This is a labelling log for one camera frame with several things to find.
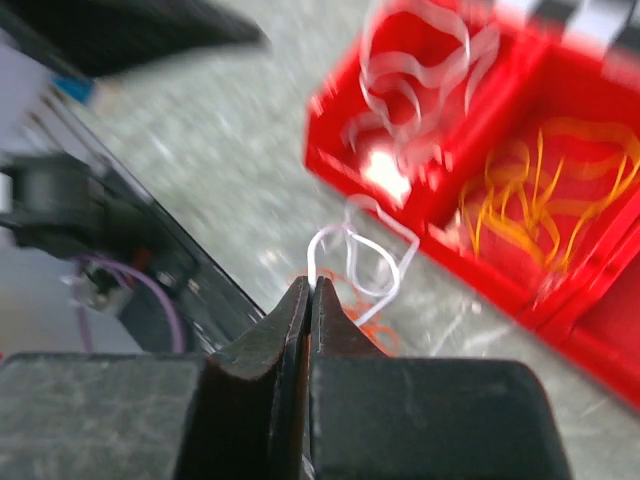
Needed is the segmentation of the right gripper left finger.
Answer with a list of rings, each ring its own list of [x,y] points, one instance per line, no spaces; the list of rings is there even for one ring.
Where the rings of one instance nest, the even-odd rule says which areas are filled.
[[[5,479],[296,479],[310,289],[213,354],[21,353],[1,365]]]

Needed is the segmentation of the red three-compartment bin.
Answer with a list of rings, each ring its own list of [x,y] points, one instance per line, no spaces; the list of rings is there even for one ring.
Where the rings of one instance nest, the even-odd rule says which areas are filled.
[[[639,53],[493,1],[376,1],[304,163],[638,404]]]

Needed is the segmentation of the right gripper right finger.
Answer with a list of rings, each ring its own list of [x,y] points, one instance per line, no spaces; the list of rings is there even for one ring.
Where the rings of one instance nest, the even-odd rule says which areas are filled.
[[[390,357],[327,278],[311,305],[310,428],[319,479],[568,479],[548,396],[513,360]]]

